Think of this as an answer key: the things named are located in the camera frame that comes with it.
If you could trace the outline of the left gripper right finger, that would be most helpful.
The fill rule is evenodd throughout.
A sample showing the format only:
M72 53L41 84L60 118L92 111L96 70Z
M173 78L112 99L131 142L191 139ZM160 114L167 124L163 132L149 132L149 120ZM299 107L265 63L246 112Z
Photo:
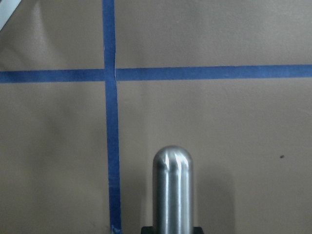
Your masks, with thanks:
M203 229L201 227L194 227L193 234L203 234Z

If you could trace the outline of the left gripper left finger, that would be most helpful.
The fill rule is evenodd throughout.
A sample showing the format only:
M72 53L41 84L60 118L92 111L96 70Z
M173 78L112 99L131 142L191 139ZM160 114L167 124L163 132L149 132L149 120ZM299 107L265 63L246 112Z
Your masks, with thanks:
M141 234L153 234L153 227L152 226L143 226L141 228Z

